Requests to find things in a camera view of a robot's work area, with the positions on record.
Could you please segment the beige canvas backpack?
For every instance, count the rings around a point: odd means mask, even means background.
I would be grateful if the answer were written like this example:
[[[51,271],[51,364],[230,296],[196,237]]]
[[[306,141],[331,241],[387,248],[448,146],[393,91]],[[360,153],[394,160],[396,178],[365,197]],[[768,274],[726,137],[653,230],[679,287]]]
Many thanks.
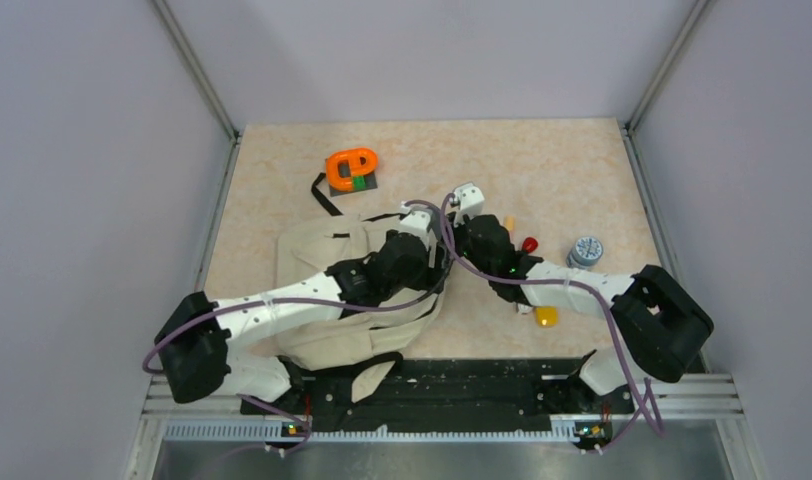
[[[284,230],[276,242],[276,285],[286,286],[340,260],[363,257],[382,247],[400,215],[346,214],[305,221]],[[280,352],[310,371],[354,366],[351,400],[374,393],[394,366],[382,356],[402,352],[440,314],[444,293],[392,312],[352,312],[343,320],[310,323],[274,337]]]

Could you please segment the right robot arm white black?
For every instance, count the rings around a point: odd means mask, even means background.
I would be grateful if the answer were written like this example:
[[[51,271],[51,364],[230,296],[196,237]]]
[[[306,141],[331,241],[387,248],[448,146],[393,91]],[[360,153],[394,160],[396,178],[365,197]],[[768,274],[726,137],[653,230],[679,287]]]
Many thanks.
[[[501,299],[606,321],[612,346],[587,355],[575,374],[598,396],[642,376],[678,382],[714,331],[709,315],[660,266],[602,274],[556,265],[516,249],[493,215],[464,220],[452,240]]]

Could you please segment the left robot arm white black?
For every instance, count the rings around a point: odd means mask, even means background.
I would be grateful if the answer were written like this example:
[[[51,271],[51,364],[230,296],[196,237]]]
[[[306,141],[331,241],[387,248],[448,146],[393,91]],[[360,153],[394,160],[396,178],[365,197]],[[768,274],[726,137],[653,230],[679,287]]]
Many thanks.
[[[437,244],[391,230],[378,250],[284,287],[223,300],[196,291],[176,306],[142,367],[149,371],[159,360],[155,372],[177,404],[212,395],[273,402],[300,377],[278,357],[252,356],[252,344],[308,324],[416,305],[442,290],[448,265]]]

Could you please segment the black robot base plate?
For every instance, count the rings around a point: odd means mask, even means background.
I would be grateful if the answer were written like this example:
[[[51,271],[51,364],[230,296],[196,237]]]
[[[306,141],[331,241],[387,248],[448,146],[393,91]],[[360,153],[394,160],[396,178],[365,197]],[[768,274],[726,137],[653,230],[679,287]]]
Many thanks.
[[[306,370],[291,364],[275,408],[308,414],[316,433],[546,432],[560,414],[632,414],[628,387],[599,396],[580,358],[412,360],[399,353],[355,365]]]

